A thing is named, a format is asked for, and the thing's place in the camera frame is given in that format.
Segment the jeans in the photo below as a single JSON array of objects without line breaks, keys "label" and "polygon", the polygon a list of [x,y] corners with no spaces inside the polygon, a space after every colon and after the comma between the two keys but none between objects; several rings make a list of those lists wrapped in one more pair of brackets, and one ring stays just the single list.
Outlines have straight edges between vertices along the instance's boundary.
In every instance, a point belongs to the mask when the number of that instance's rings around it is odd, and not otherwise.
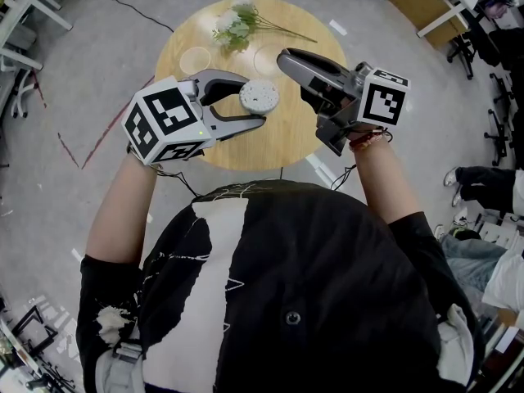
[{"label": "jeans", "polygon": [[459,240],[446,234],[440,241],[457,281],[484,292],[506,249],[484,240]]},{"label": "jeans", "polygon": [[460,196],[465,201],[477,200],[484,208],[504,213],[513,212],[515,170],[481,166],[459,167],[455,174],[457,181],[463,185]]}]

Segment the shirt button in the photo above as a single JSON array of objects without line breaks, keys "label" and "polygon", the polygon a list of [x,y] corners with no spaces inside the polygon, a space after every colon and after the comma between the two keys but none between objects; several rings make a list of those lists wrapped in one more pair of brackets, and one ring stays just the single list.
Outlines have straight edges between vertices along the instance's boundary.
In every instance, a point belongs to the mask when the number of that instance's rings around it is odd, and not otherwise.
[{"label": "shirt button", "polygon": [[300,315],[296,311],[290,311],[286,314],[286,323],[289,325],[296,325],[300,322]]}]

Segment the white graphic print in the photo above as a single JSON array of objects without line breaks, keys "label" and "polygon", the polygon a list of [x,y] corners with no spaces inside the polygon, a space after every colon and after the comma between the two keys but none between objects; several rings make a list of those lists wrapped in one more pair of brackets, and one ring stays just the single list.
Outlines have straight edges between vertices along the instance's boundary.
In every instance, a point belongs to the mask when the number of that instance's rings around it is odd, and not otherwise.
[{"label": "white graphic print", "polygon": [[187,297],[180,322],[147,350],[144,381],[186,393],[212,393],[220,346],[229,325],[226,286],[241,287],[229,279],[233,253],[242,235],[247,198],[222,198],[192,205],[210,230],[211,251]]}]

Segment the flower stem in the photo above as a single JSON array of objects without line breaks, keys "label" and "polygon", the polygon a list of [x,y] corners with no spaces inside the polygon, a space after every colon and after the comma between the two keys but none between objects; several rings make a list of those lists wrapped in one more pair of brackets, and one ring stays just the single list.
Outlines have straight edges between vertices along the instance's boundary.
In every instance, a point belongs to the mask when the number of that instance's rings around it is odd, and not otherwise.
[{"label": "flower stem", "polygon": [[282,26],[275,25],[273,22],[265,19],[258,13],[255,16],[257,25],[261,25],[262,27],[257,27],[257,29],[275,29],[275,30],[281,30],[282,32],[288,32],[289,34],[293,34],[295,36],[300,36],[301,38],[307,39],[308,41],[312,43],[317,43],[318,41],[315,41],[314,39],[307,37],[302,34],[298,34],[297,32],[293,32],[292,30],[283,28]]}]

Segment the round wooden table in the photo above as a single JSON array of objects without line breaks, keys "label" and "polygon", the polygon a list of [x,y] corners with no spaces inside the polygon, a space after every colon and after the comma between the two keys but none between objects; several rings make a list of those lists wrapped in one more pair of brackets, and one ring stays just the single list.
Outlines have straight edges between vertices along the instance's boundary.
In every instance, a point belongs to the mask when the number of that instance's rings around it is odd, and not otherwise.
[{"label": "round wooden table", "polygon": [[[314,135],[317,116],[313,108],[300,98],[300,86],[278,69],[276,56],[285,47],[294,47],[326,56],[346,66],[344,52],[331,31],[318,19],[281,0],[253,2],[264,18],[318,43],[264,30],[249,37],[250,45],[245,51],[227,52],[213,40],[212,30],[217,18],[229,9],[231,2],[223,0],[199,10],[174,31],[156,64],[155,79],[165,79],[170,75],[178,80],[187,77],[186,61],[191,53],[202,55],[202,68],[209,62],[207,68],[232,71],[248,79],[270,79],[278,87],[280,102],[268,114],[266,123],[249,133],[217,142],[214,147],[206,149],[206,155],[201,158],[213,165],[234,170],[267,170],[291,165],[314,152],[322,143]],[[184,53],[185,73],[180,66]],[[231,95],[215,103],[214,107],[222,116],[246,114],[238,95]]]}]

